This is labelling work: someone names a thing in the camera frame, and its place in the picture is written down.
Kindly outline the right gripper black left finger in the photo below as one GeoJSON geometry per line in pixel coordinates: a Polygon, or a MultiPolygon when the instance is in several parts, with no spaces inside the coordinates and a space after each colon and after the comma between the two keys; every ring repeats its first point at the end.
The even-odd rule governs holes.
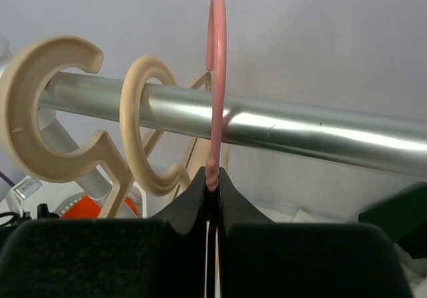
{"type": "Polygon", "coordinates": [[[40,219],[1,250],[2,297],[203,297],[205,171],[149,219],[40,219]]]}

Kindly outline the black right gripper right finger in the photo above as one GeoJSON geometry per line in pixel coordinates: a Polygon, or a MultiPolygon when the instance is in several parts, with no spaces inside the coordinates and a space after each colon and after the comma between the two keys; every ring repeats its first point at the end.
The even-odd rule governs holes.
{"type": "Polygon", "coordinates": [[[276,223],[220,171],[223,297],[411,297],[397,254],[377,227],[276,223]]]}

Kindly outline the orange t shirt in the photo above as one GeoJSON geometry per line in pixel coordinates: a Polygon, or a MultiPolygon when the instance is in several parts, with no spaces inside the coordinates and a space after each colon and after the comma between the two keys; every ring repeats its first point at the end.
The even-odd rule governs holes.
{"type": "Polygon", "coordinates": [[[56,208],[62,219],[96,219],[101,207],[89,196],[77,194],[65,200],[56,208]]]}

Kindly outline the dark green t shirt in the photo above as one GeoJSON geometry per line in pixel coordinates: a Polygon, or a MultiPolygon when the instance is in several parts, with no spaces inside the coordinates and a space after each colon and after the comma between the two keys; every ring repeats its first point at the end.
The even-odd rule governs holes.
{"type": "Polygon", "coordinates": [[[392,240],[415,297],[426,296],[426,184],[416,183],[358,214],[392,240]]]}

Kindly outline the beige plastic hanger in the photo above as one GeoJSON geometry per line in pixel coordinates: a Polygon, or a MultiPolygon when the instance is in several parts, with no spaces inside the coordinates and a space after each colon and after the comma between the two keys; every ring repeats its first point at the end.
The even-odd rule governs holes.
{"type": "MultiPolygon", "coordinates": [[[[12,54],[9,50],[9,41],[4,35],[1,35],[1,72],[3,72],[6,63],[10,61],[11,57],[12,54]]],[[[62,153],[78,149],[78,144],[57,120],[56,111],[40,107],[37,116],[41,134],[48,146],[62,153]]],[[[85,192],[88,191],[89,196],[95,202],[97,202],[101,196],[104,196],[105,193],[109,193],[111,189],[110,183],[97,169],[77,181],[74,181],[73,184],[78,185],[85,192]]],[[[137,217],[126,203],[125,216],[137,217]]]]}

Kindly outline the pink wire hanger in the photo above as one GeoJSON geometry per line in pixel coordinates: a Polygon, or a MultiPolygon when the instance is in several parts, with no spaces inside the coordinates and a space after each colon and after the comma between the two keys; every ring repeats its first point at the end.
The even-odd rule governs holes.
{"type": "Polygon", "coordinates": [[[205,184],[214,192],[219,185],[220,146],[226,89],[227,28],[225,0],[211,0],[207,26],[205,67],[213,73],[211,84],[211,149],[205,167],[205,184]]]}

